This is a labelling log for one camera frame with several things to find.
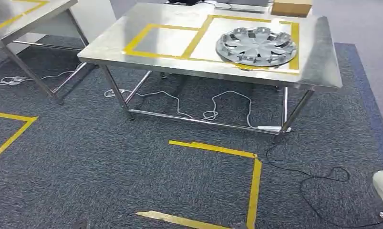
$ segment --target gray carpet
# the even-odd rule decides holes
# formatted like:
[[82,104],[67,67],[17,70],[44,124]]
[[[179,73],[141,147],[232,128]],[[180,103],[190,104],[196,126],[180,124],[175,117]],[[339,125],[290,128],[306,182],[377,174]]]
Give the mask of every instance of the gray carpet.
[[[42,42],[58,42],[46,37]],[[77,41],[68,43],[74,46]],[[336,44],[344,88],[316,93],[293,125],[294,132],[271,153],[274,163],[326,175],[332,166],[348,169],[347,183],[314,180],[304,193],[322,215],[339,224],[379,221],[383,203],[371,183],[383,169],[383,122],[354,45]],[[74,69],[75,52],[31,47],[21,54],[43,75]],[[120,87],[131,89],[143,70],[111,68]],[[0,79],[22,75],[14,64],[0,64]],[[47,80],[56,85],[62,79]],[[88,218],[91,228],[184,228],[134,215],[155,210],[228,227],[248,209],[253,162],[212,151],[169,145],[169,140],[202,142],[257,153],[263,162],[257,228],[336,228],[315,216],[299,195],[305,176],[266,163],[271,136],[137,115],[127,121],[100,69],[62,91],[57,106],[33,83],[0,86],[0,112],[39,116],[0,155],[0,228],[68,229]],[[253,98],[253,125],[279,121],[282,95],[269,86],[157,73],[141,93],[165,90],[181,99],[181,111],[201,117],[211,97],[235,90]],[[291,90],[290,106],[301,91]],[[224,95],[217,100],[224,123],[245,125],[248,102]],[[136,97],[131,107],[175,114],[176,102],[163,95]],[[12,125],[0,127],[4,138]],[[333,174],[341,177],[342,173]]]

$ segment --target black cable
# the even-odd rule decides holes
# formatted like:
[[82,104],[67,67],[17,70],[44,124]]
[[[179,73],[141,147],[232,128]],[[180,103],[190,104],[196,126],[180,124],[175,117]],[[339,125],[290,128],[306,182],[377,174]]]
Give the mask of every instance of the black cable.
[[[304,171],[301,171],[301,170],[297,170],[297,169],[291,169],[291,168],[284,168],[284,167],[280,167],[280,166],[277,166],[275,165],[270,159],[269,159],[269,152],[271,152],[273,149],[275,149],[277,147],[277,145],[273,145],[271,147],[269,147],[267,150],[266,150],[266,160],[268,161],[268,163],[276,168],[279,168],[279,169],[282,169],[282,170],[286,170],[286,171],[292,171],[292,172],[298,172],[298,173],[301,173],[301,174],[304,174],[306,176],[309,176],[308,178],[302,180],[300,182],[300,195],[301,197],[304,199],[304,201],[309,205],[309,207],[312,209],[313,212],[315,212],[315,214],[323,221],[327,222],[327,223],[330,223],[334,226],[337,226],[337,227],[340,227],[340,228],[365,228],[365,227],[370,227],[370,226],[375,226],[375,225],[379,225],[379,224],[382,224],[383,223],[383,219],[382,221],[378,222],[378,223],[372,223],[372,224],[366,224],[366,225],[361,225],[361,226],[346,226],[346,225],[339,225],[339,224],[336,224],[328,219],[326,219],[325,217],[322,216],[321,213],[319,213],[319,211],[311,204],[311,202],[305,197],[304,193],[303,193],[303,185],[306,181],[308,180],[311,180],[311,179],[316,179],[316,178],[321,178],[321,179],[327,179],[327,180],[333,180],[333,181],[339,181],[339,182],[347,182],[350,180],[350,173],[349,171],[347,171],[347,169],[343,168],[343,167],[333,167],[330,172],[326,175],[326,176],[314,176],[312,174],[309,174],[309,173],[306,173]],[[333,171],[336,170],[336,169],[341,169],[343,170],[345,173],[346,173],[346,179],[334,179],[334,178],[330,178],[330,176],[333,174]]]

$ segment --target table leg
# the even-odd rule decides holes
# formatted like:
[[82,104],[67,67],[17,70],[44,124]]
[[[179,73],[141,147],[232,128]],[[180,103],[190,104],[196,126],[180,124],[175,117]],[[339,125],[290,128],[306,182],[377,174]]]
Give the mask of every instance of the table leg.
[[117,86],[117,83],[115,82],[113,76],[111,75],[110,73],[110,70],[108,70],[107,66],[106,65],[100,65],[100,68],[102,69],[108,83],[110,84],[111,86],[111,89],[113,90],[114,94],[115,94],[115,97],[118,99],[118,102],[120,103],[120,105],[123,107],[123,110],[125,112],[125,115],[128,116],[128,118],[130,119],[130,121],[133,121],[134,120],[134,117],[132,116],[131,113],[128,112],[128,106],[127,104],[125,103],[125,100],[123,98],[123,95],[120,93],[120,89],[118,89],[118,86]]
[[288,118],[288,87],[284,87],[282,92],[281,126],[284,125]]
[[288,117],[287,121],[282,125],[281,130],[277,136],[273,138],[273,143],[278,143],[286,134],[288,128],[298,117],[304,106],[308,103],[309,99],[312,97],[314,91],[306,91],[305,95],[302,97],[298,105],[292,111],[291,115]]
[[78,31],[78,34],[79,34],[80,38],[82,39],[84,46],[89,45],[89,41],[87,40],[86,36],[84,35],[83,30],[80,28],[79,24],[77,23],[77,20],[73,16],[71,9],[68,9],[66,12],[68,13],[69,17],[71,18],[72,24],[75,26],[76,30]]
[[2,50],[6,53],[6,55],[12,59],[23,71],[32,78],[40,88],[42,88],[48,95],[50,95],[55,101],[62,105],[63,101],[59,99],[55,93],[16,55],[10,50],[7,46],[4,46]]

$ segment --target stainless steel table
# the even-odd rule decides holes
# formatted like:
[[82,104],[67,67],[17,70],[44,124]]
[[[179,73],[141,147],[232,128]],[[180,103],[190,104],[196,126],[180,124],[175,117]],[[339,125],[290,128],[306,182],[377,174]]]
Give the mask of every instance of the stainless steel table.
[[25,35],[41,23],[51,19],[52,17],[67,12],[72,19],[73,25],[76,27],[83,44],[89,44],[75,18],[73,17],[70,7],[77,3],[77,0],[0,0],[0,49],[2,49],[10,59],[21,67],[25,73],[31,77],[46,93],[53,97],[58,104],[62,104],[62,100],[57,97],[57,92],[87,63],[81,63],[78,68],[55,89],[50,89],[40,78],[16,55],[7,45],[11,42],[36,45],[49,48],[60,48],[68,50],[80,51],[81,49],[47,45],[40,43],[15,41],[17,38]]
[[[298,44],[297,56],[282,66],[253,67],[229,62],[216,53],[215,44],[221,34],[234,28],[259,26],[291,34]],[[263,12],[243,12],[219,9],[210,4],[138,3],[78,57],[81,61],[100,65],[130,118],[130,113],[139,113],[252,130],[277,135],[275,141],[290,130],[290,125],[315,90],[336,91],[342,87],[327,19],[271,16],[266,8]],[[149,71],[124,99],[106,65]],[[280,126],[251,128],[129,109],[127,104],[151,71],[280,87],[284,93]],[[290,116],[287,115],[288,87],[306,90]]]

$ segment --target yellow tape marking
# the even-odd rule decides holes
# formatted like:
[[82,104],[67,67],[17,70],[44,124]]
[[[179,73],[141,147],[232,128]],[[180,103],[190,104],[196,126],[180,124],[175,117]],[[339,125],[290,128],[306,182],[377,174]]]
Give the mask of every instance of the yellow tape marking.
[[34,6],[33,8],[31,8],[31,9],[29,9],[29,10],[27,10],[27,11],[25,11],[25,12],[22,13],[22,14],[19,14],[19,15],[17,15],[17,16],[14,16],[14,17],[12,17],[12,18],[10,18],[10,19],[8,19],[8,20],[6,20],[6,21],[0,23],[0,29],[3,28],[3,27],[5,27],[5,26],[7,26],[7,25],[9,25],[9,24],[11,24],[11,23],[13,23],[14,21],[17,21],[17,20],[20,19],[22,16],[24,16],[24,15],[26,15],[26,14],[29,14],[29,13],[33,12],[34,10],[38,9],[39,7],[45,5],[45,4],[47,4],[47,3],[49,2],[49,1],[46,1],[46,0],[13,0],[13,1],[35,2],[35,3],[38,3],[38,5],[37,5],[37,6]]
[[[266,71],[266,72],[274,72],[274,73],[283,73],[283,74],[289,74],[289,75],[299,75],[298,73],[289,72],[289,71],[283,71],[282,69],[272,69],[270,67],[259,67],[259,66],[250,66],[240,63],[233,63],[233,62],[223,62],[223,61],[213,61],[213,60],[205,60],[205,59],[197,59],[197,58],[190,58],[193,51],[196,49],[198,43],[201,41],[204,34],[207,32],[210,24],[212,23],[214,18],[223,18],[223,19],[231,19],[231,20],[242,20],[242,21],[260,21],[260,22],[271,22],[271,20],[266,19],[258,19],[258,18],[245,18],[245,17],[233,17],[233,16],[225,16],[225,15],[208,15],[207,19],[203,22],[201,28],[194,28],[194,27],[183,27],[183,26],[173,26],[173,25],[161,25],[161,24],[154,24],[150,23],[147,24],[138,35],[136,35],[132,41],[129,42],[129,44],[124,48],[124,51],[127,55],[133,55],[133,56],[141,56],[141,57],[147,57],[147,58],[171,58],[171,59],[177,59],[177,60],[189,60],[189,61],[207,61],[207,62],[221,62],[221,63],[228,63],[232,64],[240,69],[246,69],[246,70],[257,70],[257,71]],[[291,25],[291,38],[295,41],[297,46],[299,45],[299,24],[296,22],[291,21],[280,21],[281,24],[289,24]],[[198,31],[193,40],[190,42],[190,44],[187,46],[186,50],[183,52],[181,56],[173,56],[173,55],[164,55],[164,54],[158,54],[158,53],[151,53],[151,52],[142,52],[142,51],[134,51],[134,48],[137,46],[137,44],[149,33],[149,31],[153,27],[158,28],[168,28],[168,29],[178,29],[178,30],[193,30]],[[295,58],[292,59],[289,63],[290,69],[289,70],[299,70],[299,55],[296,54]]]
[[249,158],[256,158],[257,157],[257,155],[253,154],[253,153],[235,150],[235,149],[228,149],[228,148],[224,148],[224,147],[213,146],[213,145],[208,145],[208,144],[198,143],[198,142],[185,143],[185,142],[178,142],[178,141],[170,140],[169,144],[177,145],[177,146],[197,148],[197,149],[206,149],[206,150],[217,151],[217,152],[222,152],[222,153],[227,153],[227,154],[232,154],[232,155],[237,155],[237,156],[244,156],[244,157],[249,157]]
[[150,23],[147,24],[138,35],[136,35],[131,42],[124,48],[124,51],[128,55],[134,55],[143,57],[150,57],[150,58],[158,58],[158,57],[168,57],[168,58],[176,58],[176,56],[171,55],[161,55],[157,53],[150,53],[150,52],[140,52],[140,51],[134,51],[134,48],[138,45],[138,43],[149,33],[149,31],[152,28],[167,28],[167,29],[174,29],[174,30],[192,30],[192,31],[199,31],[199,28],[193,28],[193,27],[184,27],[184,26],[174,26],[174,25],[161,25],[161,24],[155,24]]
[[203,38],[204,34],[207,32],[208,27],[211,24],[213,19],[214,19],[213,15],[207,16],[207,19],[204,21],[200,30],[197,32],[193,40],[191,40],[190,44],[187,46],[184,53],[181,55],[182,58],[184,59],[190,58],[191,54],[194,52],[194,49],[196,49],[198,43],[200,43],[200,40]]
[[157,211],[147,211],[147,212],[139,211],[136,214],[139,216],[163,220],[166,222],[175,223],[178,225],[191,227],[191,228],[197,228],[197,229],[229,229],[229,228],[214,225],[214,224],[199,222],[199,221],[186,219],[186,218],[182,218],[182,217],[178,217],[178,216],[172,216],[172,215],[160,213]]
[[300,24],[296,22],[291,23],[291,39],[297,45],[297,54],[294,59],[290,61],[290,69],[298,70],[300,68]]
[[1,147],[0,147],[0,154],[9,147],[35,120],[37,120],[38,117],[24,117],[14,114],[5,114],[0,113],[1,118],[8,118],[8,119],[14,119],[19,121],[25,121],[26,123],[17,131],[15,132]]
[[248,229],[255,228],[257,204],[259,201],[259,185],[261,174],[261,162],[255,158],[253,166],[252,186],[250,188],[249,209],[246,225]]

